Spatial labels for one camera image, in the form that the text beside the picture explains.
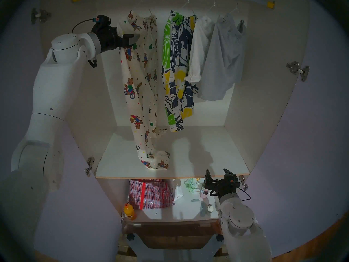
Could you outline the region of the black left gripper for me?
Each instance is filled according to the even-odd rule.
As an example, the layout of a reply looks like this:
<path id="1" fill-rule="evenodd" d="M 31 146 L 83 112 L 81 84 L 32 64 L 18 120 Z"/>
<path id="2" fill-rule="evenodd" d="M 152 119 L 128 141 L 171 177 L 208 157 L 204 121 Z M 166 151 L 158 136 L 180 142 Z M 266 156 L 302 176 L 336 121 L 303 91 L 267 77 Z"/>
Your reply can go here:
<path id="1" fill-rule="evenodd" d="M 130 48 L 140 38 L 140 34 L 123 34 L 123 38 L 117 34 L 117 27 L 95 25 L 95 34 L 100 42 L 100 52 L 114 50 L 120 47 Z"/>

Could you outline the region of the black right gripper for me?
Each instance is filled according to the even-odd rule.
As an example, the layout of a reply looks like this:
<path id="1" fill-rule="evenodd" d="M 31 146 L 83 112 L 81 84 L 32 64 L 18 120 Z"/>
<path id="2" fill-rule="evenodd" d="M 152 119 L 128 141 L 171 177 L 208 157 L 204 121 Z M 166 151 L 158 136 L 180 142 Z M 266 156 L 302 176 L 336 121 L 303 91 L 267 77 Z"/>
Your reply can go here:
<path id="1" fill-rule="evenodd" d="M 228 169 L 223 169 L 225 174 L 232 175 L 232 172 Z M 210 190 L 210 196 L 224 196 L 230 193 L 236 193 L 236 189 L 240 187 L 239 181 L 233 180 L 213 180 L 209 169 L 206 169 L 204 188 Z"/>

